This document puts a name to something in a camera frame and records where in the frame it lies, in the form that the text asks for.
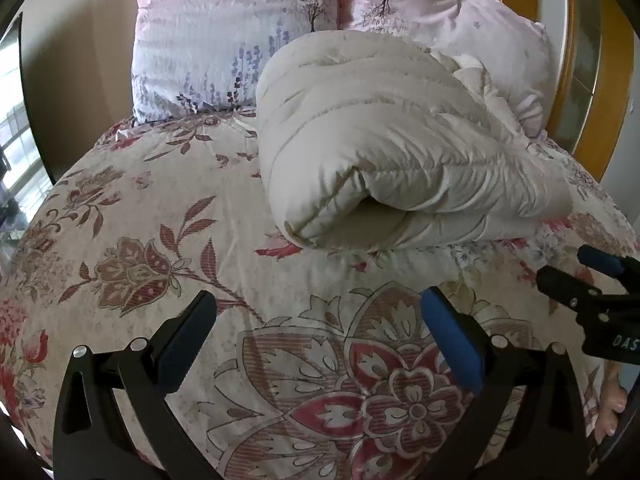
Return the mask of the person's right hand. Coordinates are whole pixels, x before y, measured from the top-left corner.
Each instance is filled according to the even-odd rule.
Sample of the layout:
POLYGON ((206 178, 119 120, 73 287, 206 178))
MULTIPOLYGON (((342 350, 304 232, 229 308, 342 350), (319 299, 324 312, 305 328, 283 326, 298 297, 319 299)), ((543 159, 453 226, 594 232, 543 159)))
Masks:
POLYGON ((625 411, 627 391, 620 385, 622 364, 606 361, 601 389, 599 414, 594 426, 594 437, 600 444, 605 437, 613 437, 618 426, 618 415, 625 411))

